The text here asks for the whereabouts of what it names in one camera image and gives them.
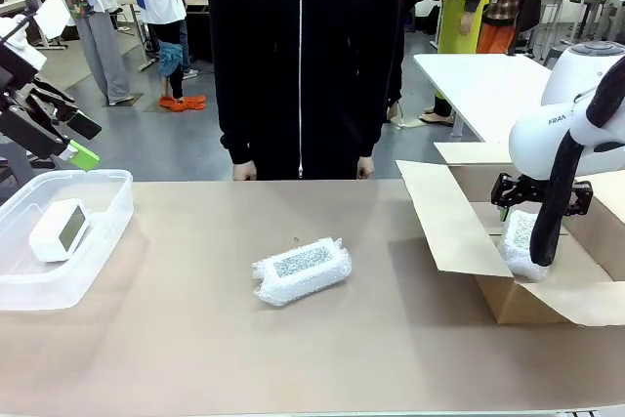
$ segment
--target red object on floor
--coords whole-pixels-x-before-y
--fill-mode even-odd
[[[201,110],[206,107],[206,97],[204,101],[197,100],[200,97],[187,97],[185,98],[185,108],[193,110]]]
[[[174,112],[181,112],[187,109],[185,102],[177,102],[172,97],[160,97],[158,99],[158,104]]]

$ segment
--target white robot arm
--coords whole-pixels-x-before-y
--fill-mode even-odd
[[[562,218],[585,215],[593,196],[590,183],[575,177],[625,167],[625,48],[569,48],[552,72],[543,106],[513,128],[510,155],[522,175],[500,175],[492,202],[504,209],[542,203],[530,254],[534,264],[550,266]]]
[[[550,77],[542,106],[521,118],[510,135],[510,156],[524,175],[550,179],[558,147],[566,132],[584,146],[576,176],[625,167],[625,106],[603,128],[590,125],[588,106],[607,72],[625,57],[616,43],[586,43],[568,48]]]

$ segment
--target sneaker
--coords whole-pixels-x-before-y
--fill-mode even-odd
[[[187,109],[184,101],[176,101],[172,97],[160,97],[158,99],[158,105],[174,112],[181,112]]]
[[[399,115],[399,102],[394,102],[391,107],[387,109],[387,122],[391,122],[394,117]]]
[[[198,70],[195,70],[194,68],[190,68],[188,71],[185,72],[185,75],[183,75],[183,80],[194,78],[197,76],[198,73],[199,73]]]
[[[197,97],[186,97],[185,98],[185,108],[193,109],[193,110],[202,110],[206,107],[206,97],[203,95]]]
[[[116,105],[118,105],[120,103],[129,102],[129,101],[131,101],[134,98],[135,97],[133,97],[132,95],[128,95],[128,96],[122,98],[121,100],[115,100],[114,102],[108,102],[108,105],[109,106],[116,106]]]

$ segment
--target black hoodie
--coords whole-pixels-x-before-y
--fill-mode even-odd
[[[260,179],[355,178],[380,139],[398,0],[302,6],[300,41],[300,0],[211,0],[222,144]]]

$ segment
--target zipper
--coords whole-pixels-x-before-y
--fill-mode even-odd
[[[298,174],[300,180],[304,176],[304,166],[302,164],[302,32],[304,29],[304,0],[300,0],[300,47],[298,53],[298,118],[300,128],[300,166],[298,168]]]

